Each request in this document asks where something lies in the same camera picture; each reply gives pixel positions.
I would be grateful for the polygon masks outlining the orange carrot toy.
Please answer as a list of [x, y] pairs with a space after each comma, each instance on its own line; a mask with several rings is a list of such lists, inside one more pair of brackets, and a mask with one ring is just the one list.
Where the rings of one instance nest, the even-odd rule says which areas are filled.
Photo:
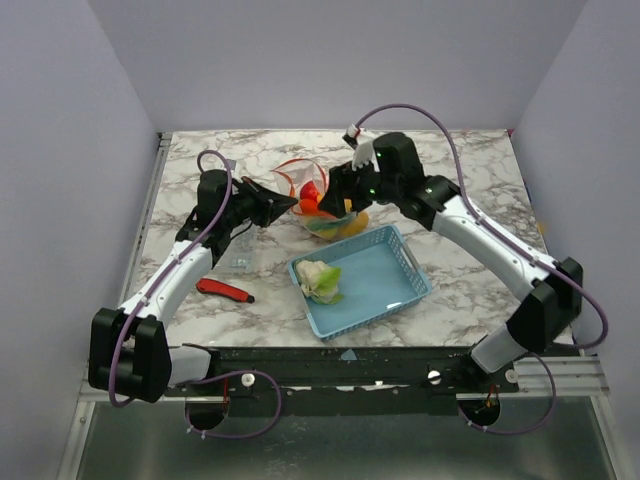
[[320, 210], [318, 209], [318, 202], [311, 198], [302, 198], [298, 206], [303, 215], [319, 215]]

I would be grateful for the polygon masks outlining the orange bell pepper toy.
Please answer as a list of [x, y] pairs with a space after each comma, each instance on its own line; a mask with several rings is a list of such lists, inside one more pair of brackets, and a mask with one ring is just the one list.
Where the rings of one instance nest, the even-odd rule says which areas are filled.
[[369, 224], [369, 215], [366, 211], [359, 212], [342, 230], [345, 237], [352, 237], [362, 233]]

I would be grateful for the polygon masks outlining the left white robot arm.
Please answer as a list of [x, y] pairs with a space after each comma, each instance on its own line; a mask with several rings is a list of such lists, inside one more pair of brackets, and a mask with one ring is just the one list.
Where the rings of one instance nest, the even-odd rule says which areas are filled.
[[222, 380], [206, 347], [171, 347], [170, 320], [223, 256], [245, 222], [266, 228], [295, 205], [294, 198], [225, 170], [201, 174], [197, 203], [171, 251], [147, 283], [117, 309], [100, 309], [91, 322], [88, 382], [117, 404], [156, 402], [174, 385], [188, 383], [201, 395]]

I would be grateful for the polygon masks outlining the clear zip bag orange zipper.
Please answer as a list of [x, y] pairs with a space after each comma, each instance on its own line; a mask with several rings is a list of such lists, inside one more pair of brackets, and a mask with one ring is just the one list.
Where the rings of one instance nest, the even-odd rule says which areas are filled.
[[[308, 158], [290, 159], [278, 165], [276, 168], [272, 169], [271, 173], [274, 176], [276, 185], [280, 193], [283, 195], [295, 197], [298, 200], [298, 203], [301, 200], [299, 197], [300, 189], [306, 182], [308, 181], [315, 182], [316, 187], [318, 188], [318, 190], [322, 195], [322, 197], [319, 198], [318, 203], [322, 200], [329, 186], [328, 172], [317, 161], [313, 159], [308, 159]], [[305, 227], [306, 218], [312, 215], [303, 215], [300, 211], [298, 203], [290, 209], [290, 212], [299, 221], [302, 227], [304, 227], [312, 235], [319, 237], [315, 234], [315, 232], [311, 232]], [[345, 206], [347, 207], [347, 215], [343, 218], [336, 218], [342, 221], [341, 225], [338, 227], [340, 236], [338, 239], [335, 239], [332, 241], [338, 241], [338, 240], [350, 238], [350, 237], [345, 237], [342, 234], [342, 230], [344, 226], [348, 224], [350, 220], [353, 217], [355, 217], [358, 213], [352, 209], [350, 200], [347, 199], [345, 201]], [[331, 215], [320, 211], [319, 215], [315, 215], [315, 216], [329, 217]]]

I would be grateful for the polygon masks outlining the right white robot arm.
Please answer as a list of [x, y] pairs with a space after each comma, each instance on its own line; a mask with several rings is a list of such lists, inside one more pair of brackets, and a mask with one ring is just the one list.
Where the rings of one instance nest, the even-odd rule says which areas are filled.
[[506, 323], [477, 342], [460, 367], [460, 379], [480, 392], [506, 364], [541, 353], [579, 316], [583, 269], [536, 250], [464, 199], [441, 175], [427, 175], [411, 138], [401, 132], [378, 137], [351, 127], [344, 140], [351, 161], [331, 168], [320, 210], [337, 218], [348, 208], [393, 204], [408, 219], [454, 242], [500, 279], [520, 305]]

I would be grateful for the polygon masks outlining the yellow lemon toy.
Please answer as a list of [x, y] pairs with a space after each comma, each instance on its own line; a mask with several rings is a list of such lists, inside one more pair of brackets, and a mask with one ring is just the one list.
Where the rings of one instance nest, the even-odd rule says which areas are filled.
[[337, 227], [323, 228], [316, 231], [315, 234], [320, 238], [328, 241], [338, 239], [340, 236], [339, 229]]

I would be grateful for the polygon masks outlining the green chili pepper toy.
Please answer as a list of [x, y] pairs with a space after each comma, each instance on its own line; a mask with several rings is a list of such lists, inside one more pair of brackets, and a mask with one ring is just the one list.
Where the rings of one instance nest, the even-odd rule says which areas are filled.
[[306, 218], [305, 227], [311, 232], [319, 232], [338, 228], [342, 221], [331, 216], [309, 216]]

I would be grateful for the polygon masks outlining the red apple toy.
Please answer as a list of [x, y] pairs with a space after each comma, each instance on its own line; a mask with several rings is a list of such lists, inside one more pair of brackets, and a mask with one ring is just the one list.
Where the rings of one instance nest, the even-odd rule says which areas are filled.
[[321, 198], [322, 195], [316, 187], [315, 182], [308, 181], [301, 187], [299, 197], [301, 200], [311, 200], [313, 202], [318, 202], [319, 198]]

